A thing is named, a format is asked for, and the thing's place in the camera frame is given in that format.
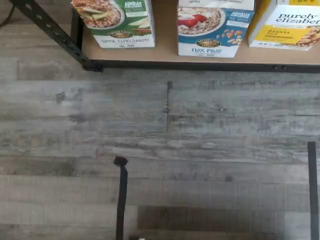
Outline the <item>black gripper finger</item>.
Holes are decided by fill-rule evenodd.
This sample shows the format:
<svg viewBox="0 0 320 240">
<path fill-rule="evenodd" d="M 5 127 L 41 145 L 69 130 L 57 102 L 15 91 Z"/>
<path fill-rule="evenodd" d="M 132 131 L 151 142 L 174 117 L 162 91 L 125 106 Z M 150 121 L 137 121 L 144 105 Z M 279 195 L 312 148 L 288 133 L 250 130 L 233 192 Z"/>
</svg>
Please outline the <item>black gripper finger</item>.
<svg viewBox="0 0 320 240">
<path fill-rule="evenodd" d="M 127 189 L 128 189 L 128 171 L 126 165 L 128 160 L 122 156 L 116 156 L 113 164 L 120 168 L 119 178 L 119 194 L 117 203 L 117 216 L 116 216 L 116 231 L 115 239 L 124 239 L 124 219 L 125 219 L 125 208 L 127 201 Z"/>
<path fill-rule="evenodd" d="M 319 239 L 319 198 L 316 142 L 307 142 L 309 205 L 310 205 L 310 239 Z"/>
</svg>

